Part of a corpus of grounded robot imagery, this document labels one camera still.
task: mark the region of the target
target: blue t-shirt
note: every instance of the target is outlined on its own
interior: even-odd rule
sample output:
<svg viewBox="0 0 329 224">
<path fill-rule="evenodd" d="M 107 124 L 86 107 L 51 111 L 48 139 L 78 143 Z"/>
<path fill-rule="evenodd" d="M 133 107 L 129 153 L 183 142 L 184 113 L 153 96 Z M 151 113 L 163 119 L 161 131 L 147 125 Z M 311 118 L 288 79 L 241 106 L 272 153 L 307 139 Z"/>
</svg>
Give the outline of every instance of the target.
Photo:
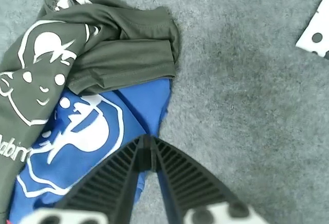
<svg viewBox="0 0 329 224">
<path fill-rule="evenodd" d="M 169 98 L 168 79 L 94 96 L 65 89 L 17 176 L 9 220 L 52 207 L 112 152 L 142 134 L 157 136 Z M 144 179 L 141 173 L 135 202 Z"/>
</svg>

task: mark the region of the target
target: cartoon face print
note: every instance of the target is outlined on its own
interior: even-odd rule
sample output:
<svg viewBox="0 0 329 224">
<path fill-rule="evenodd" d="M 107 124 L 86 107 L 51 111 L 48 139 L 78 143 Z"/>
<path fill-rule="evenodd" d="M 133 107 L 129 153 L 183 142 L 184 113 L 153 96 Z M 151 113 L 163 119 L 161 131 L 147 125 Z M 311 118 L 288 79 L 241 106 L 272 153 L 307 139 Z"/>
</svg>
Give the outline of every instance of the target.
<svg viewBox="0 0 329 224">
<path fill-rule="evenodd" d="M 40 66 L 49 67 L 49 64 L 40 62 Z M 55 106 L 55 100 L 51 100 L 51 97 L 56 86 L 65 84 L 65 75 L 62 73 L 45 79 L 36 71 L 27 67 L 16 72 L 0 73 L 0 97 L 8 98 L 16 114 L 29 126 L 42 125 L 48 121 L 43 118 L 45 113 L 42 108 L 49 104 Z"/>
<path fill-rule="evenodd" d="M 56 96 L 59 87 L 63 88 L 69 71 L 66 67 L 77 58 L 68 50 L 75 40 L 63 43 L 59 35 L 49 31 L 33 34 L 37 26 L 49 23 L 63 22 L 36 22 L 23 36 L 18 51 L 22 69 L 0 73 L 0 97 L 8 98 L 14 111 L 29 126 L 48 121 L 49 111 L 42 108 L 56 105 L 57 100 L 51 97 Z"/>
<path fill-rule="evenodd" d="M 27 159 L 27 169 L 17 177 L 26 197 L 46 192 L 65 195 L 83 177 L 86 170 L 103 161 L 117 150 L 123 141 L 123 110 L 101 95 L 78 97 L 64 91 L 54 116 L 56 126 L 45 130 L 33 146 Z M 72 163 L 80 164 L 72 174 L 66 172 L 65 181 L 57 174 L 47 177 L 43 172 L 62 169 L 63 157 L 70 155 Z M 43 184 L 38 190 L 28 189 L 26 180 Z"/>
</svg>

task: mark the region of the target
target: cartoon ear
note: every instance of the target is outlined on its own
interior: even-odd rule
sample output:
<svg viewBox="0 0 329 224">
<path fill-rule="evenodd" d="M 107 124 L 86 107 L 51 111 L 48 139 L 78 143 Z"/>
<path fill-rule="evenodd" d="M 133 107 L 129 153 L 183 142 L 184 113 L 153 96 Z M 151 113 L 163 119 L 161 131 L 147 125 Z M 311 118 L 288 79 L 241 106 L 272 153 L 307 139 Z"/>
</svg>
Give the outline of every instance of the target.
<svg viewBox="0 0 329 224">
<path fill-rule="evenodd" d="M 10 83 L 13 80 L 13 72 L 1 72 L 0 73 L 0 95 L 3 97 L 9 96 L 13 88 L 10 87 Z"/>
</svg>

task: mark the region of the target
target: fabric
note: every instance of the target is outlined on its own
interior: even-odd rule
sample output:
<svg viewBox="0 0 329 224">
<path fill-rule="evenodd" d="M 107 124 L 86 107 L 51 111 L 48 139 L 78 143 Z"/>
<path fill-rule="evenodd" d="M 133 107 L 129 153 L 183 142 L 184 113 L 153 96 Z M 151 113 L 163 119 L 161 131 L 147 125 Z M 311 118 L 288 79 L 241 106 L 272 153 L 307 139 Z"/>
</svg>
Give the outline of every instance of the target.
<svg viewBox="0 0 329 224">
<path fill-rule="evenodd" d="M 0 64 L 0 223 L 6 222 L 15 178 L 65 86 L 76 95 L 93 95 L 175 76 L 178 30 L 166 10 L 110 3 L 67 6 L 52 0 L 53 11 L 43 8 L 5 53 Z"/>
<path fill-rule="evenodd" d="M 329 0 L 322 0 L 296 46 L 329 60 Z"/>
<path fill-rule="evenodd" d="M 65 89 L 17 177 L 9 220 L 17 224 L 36 208 L 53 206 L 94 166 L 134 138 L 157 136 L 169 97 L 168 79 L 93 96 Z M 135 202 L 144 180 L 142 173 Z"/>
</svg>

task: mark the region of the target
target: shirt sleeve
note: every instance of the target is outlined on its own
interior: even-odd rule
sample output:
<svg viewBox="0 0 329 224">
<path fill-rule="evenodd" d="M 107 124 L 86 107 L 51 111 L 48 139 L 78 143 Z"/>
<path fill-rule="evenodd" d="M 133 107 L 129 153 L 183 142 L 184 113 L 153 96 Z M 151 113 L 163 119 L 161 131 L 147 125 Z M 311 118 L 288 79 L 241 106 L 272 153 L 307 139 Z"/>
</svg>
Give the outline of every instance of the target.
<svg viewBox="0 0 329 224">
<path fill-rule="evenodd" d="M 296 47 L 329 60 L 329 0 L 322 0 Z"/>
</svg>

